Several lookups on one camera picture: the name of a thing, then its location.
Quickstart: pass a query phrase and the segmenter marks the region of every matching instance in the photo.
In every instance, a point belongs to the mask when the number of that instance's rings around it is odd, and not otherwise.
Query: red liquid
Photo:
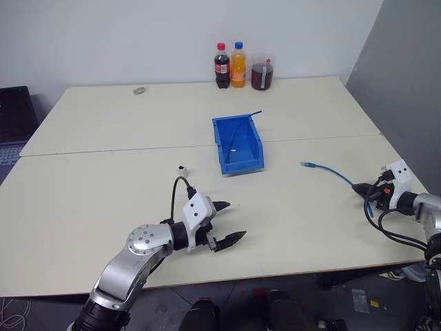
[[[274,68],[271,64],[256,63],[251,71],[251,86],[258,91],[265,91],[271,87]]]

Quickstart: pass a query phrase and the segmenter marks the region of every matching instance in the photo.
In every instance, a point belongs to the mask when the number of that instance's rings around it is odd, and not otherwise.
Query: small metal object
[[[178,174],[179,174],[179,176],[182,176],[182,177],[184,177],[184,178],[187,178],[187,176],[188,176],[188,169],[187,169],[187,167],[185,167],[185,166],[179,166],[178,167]]]
[[[208,246],[210,248],[210,250],[215,250],[216,249],[216,242],[211,234],[210,231],[208,231],[205,236],[207,237],[207,241],[208,241]]]
[[[140,88],[135,88],[133,90],[133,94],[138,95],[138,94],[143,94],[146,91],[146,88],[144,86],[141,86]]]

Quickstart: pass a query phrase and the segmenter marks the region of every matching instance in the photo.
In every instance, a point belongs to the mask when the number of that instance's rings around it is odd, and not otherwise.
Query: orange juice bottle
[[[231,83],[235,88],[243,88],[245,86],[245,52],[242,50],[242,41],[234,43],[235,51],[232,54],[232,80]]]

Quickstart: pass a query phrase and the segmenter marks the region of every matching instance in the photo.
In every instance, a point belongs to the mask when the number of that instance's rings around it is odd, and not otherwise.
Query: plastic bottle
[[[227,88],[229,85],[229,57],[225,52],[225,44],[218,43],[218,54],[214,57],[214,71],[218,88]]]
[[[246,56],[242,47],[242,42],[237,41],[234,44],[235,51],[232,54],[232,85],[235,88],[243,88],[245,86],[247,67],[245,65]]]

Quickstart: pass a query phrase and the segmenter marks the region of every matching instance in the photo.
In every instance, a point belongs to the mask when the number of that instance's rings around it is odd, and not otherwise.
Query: small white object
[[[267,66],[263,66],[262,68],[262,81],[260,82],[260,88],[265,88],[265,78],[267,76]]]
[[[178,167],[178,174],[179,174],[179,176],[182,176],[182,177],[184,177],[184,178],[187,178],[187,176],[188,176],[188,169],[187,169],[187,167],[185,167],[185,166],[179,166]]]

